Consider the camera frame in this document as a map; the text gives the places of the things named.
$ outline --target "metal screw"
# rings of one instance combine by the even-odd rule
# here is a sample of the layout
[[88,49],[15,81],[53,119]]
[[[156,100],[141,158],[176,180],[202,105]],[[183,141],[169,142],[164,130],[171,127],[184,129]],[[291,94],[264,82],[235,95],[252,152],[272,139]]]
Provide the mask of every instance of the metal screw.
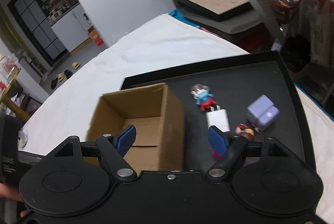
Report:
[[167,175],[167,179],[169,179],[169,180],[175,180],[176,176],[174,174],[169,174],[169,175]]
[[225,171],[220,168],[213,168],[209,170],[209,175],[212,177],[222,177],[224,176]]
[[120,177],[129,177],[133,174],[133,170],[129,168],[121,168],[117,171],[117,175]]

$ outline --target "countertop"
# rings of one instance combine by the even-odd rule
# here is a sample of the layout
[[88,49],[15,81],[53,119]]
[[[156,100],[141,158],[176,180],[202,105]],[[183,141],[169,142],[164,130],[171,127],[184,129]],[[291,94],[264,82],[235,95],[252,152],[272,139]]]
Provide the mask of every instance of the countertop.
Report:
[[56,19],[54,22],[50,23],[50,26],[53,26],[57,21],[59,21],[62,17],[64,17],[68,12],[73,10],[75,7],[77,7],[80,3],[76,3],[75,5],[71,6],[67,11],[65,11],[58,19]]

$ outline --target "black tray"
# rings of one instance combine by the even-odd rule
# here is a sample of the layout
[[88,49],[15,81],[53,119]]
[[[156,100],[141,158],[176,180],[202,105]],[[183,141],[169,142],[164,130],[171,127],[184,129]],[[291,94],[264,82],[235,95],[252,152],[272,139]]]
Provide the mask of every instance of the black tray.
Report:
[[208,60],[148,72],[124,79],[121,89],[167,83],[183,103],[185,113],[185,170],[208,170],[215,162],[207,139],[204,112],[190,94],[194,84],[210,87],[214,99],[226,109],[231,131],[240,123],[250,124],[246,108],[262,94],[280,110],[276,122],[255,141],[273,136],[315,169],[307,120],[293,81],[278,52],[262,52]]

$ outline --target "bed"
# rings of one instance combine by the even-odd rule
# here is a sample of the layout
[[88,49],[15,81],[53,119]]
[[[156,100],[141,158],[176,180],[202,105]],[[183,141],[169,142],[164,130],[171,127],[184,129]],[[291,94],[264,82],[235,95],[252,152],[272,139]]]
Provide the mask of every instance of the bed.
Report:
[[[24,151],[46,155],[70,135],[86,140],[98,97],[120,89],[123,79],[183,64],[246,54],[232,43],[163,14],[124,36],[79,69],[25,124]],[[317,214],[334,222],[334,122],[296,88],[310,127],[324,193]]]

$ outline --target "blue gripper pad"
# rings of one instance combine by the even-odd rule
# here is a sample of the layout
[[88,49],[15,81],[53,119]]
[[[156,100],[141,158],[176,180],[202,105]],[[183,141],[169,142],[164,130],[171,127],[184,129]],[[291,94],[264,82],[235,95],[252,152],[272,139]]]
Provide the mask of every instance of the blue gripper pad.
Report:
[[118,153],[122,157],[124,157],[124,155],[131,148],[135,140],[136,127],[134,127],[133,125],[129,125],[113,137],[113,146],[118,151]]
[[219,156],[228,151],[228,147],[230,146],[229,135],[219,130],[216,126],[209,127],[208,139],[211,147]]

